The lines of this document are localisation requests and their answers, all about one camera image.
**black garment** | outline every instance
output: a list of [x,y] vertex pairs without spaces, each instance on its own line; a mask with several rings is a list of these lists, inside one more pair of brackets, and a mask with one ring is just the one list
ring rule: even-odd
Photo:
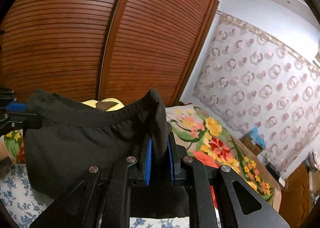
[[[53,199],[90,166],[108,167],[109,172],[104,172],[108,176],[119,159],[130,155],[139,158],[147,131],[153,146],[151,172],[167,165],[164,156],[171,129],[156,90],[150,90],[137,102],[110,112],[37,90],[31,96],[27,110],[43,117],[40,129],[28,129],[25,133],[30,184]],[[138,189],[132,199],[137,201],[134,202],[137,207],[132,211],[134,217],[139,217],[140,213],[149,213],[149,216],[143,216],[146,218],[188,216],[188,196],[182,187],[169,187],[161,193],[157,188],[149,188],[148,196]]]

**silver bolt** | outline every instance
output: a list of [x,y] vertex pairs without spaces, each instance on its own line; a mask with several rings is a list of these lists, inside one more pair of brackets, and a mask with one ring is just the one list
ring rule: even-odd
[[193,157],[186,156],[186,157],[183,158],[183,161],[186,162],[186,163],[191,163],[193,161]]
[[97,166],[91,166],[89,167],[89,172],[90,173],[96,173],[99,170]]
[[222,165],[222,166],[221,166],[221,170],[222,170],[223,172],[228,173],[228,172],[231,171],[231,167],[229,167],[228,165]]
[[129,157],[127,157],[127,162],[128,163],[133,163],[133,162],[135,162],[137,159],[136,159],[136,157],[134,157],[134,156],[129,156]]

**patterned curtain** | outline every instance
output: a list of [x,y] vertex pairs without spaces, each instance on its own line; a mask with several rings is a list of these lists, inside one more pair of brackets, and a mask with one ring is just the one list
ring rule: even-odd
[[283,174],[319,134],[319,75],[275,37],[224,14],[193,95],[235,131],[257,126],[267,158]]

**wooden wardrobe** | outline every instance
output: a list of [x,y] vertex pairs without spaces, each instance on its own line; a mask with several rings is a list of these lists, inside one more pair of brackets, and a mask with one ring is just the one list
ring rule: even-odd
[[1,82],[84,101],[178,101],[217,0],[16,0],[0,29]]

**white and blue floral sheet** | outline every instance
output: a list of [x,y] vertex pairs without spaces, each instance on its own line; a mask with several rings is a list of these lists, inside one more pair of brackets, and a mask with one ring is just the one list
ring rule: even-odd
[[[31,188],[26,165],[0,168],[0,200],[20,228],[29,228],[52,202],[52,199]],[[189,228],[189,217],[171,219],[131,217],[130,228]]]

